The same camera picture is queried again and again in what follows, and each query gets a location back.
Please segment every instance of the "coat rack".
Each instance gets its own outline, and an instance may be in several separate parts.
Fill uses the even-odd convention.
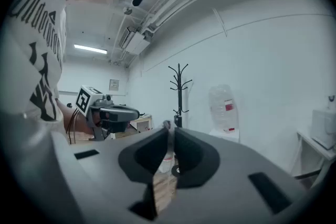
[[[170,69],[173,69],[175,71],[176,75],[177,75],[177,77],[174,75],[174,78],[175,78],[177,83],[175,83],[173,81],[170,81],[171,83],[175,84],[176,87],[177,87],[177,89],[173,89],[173,88],[171,88],[171,89],[174,90],[174,91],[178,91],[178,94],[179,94],[178,95],[178,107],[179,107],[179,109],[177,111],[174,110],[174,112],[176,113],[176,115],[174,116],[174,123],[176,124],[177,127],[182,127],[182,112],[186,113],[186,112],[189,111],[189,110],[183,111],[183,109],[182,109],[182,90],[188,89],[188,87],[183,88],[183,86],[186,85],[188,82],[193,81],[193,80],[190,80],[190,81],[187,81],[186,83],[182,84],[182,72],[187,66],[188,66],[188,64],[182,69],[182,71],[180,71],[180,64],[178,64],[177,65],[178,72],[174,68],[168,66]]]

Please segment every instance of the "black slot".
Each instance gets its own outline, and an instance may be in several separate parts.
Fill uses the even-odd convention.
[[[76,159],[84,159],[84,158],[87,158],[87,157],[95,156],[97,154],[99,154],[98,151],[89,150],[89,151],[83,151],[83,152],[75,153],[74,155],[75,155]]]
[[[255,173],[249,175],[248,178],[272,210],[273,214],[277,214],[290,206],[290,200],[267,175],[264,173]]]

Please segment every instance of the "ceiling light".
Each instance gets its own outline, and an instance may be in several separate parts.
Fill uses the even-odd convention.
[[[100,49],[95,49],[95,48],[90,48],[90,47],[85,47],[81,45],[74,45],[76,49],[82,49],[82,50],[90,50],[90,51],[95,51],[99,52],[100,54],[107,54],[107,50],[100,50]]]

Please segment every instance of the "ceiling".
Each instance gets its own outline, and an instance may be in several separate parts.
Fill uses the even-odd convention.
[[[124,29],[128,26],[139,27],[153,17],[168,0],[143,0],[139,7],[132,7],[131,0],[91,0],[72,1],[66,8],[67,12],[67,48],[66,56],[73,55],[96,59],[111,60],[111,63],[127,66],[134,55],[125,54],[118,47],[118,42]],[[133,12],[123,19],[123,8],[132,7]],[[74,44],[101,48],[108,51],[107,55],[75,49]]]

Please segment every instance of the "white appliance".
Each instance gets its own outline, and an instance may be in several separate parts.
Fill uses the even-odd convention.
[[[325,149],[336,143],[336,111],[313,110],[310,137]]]

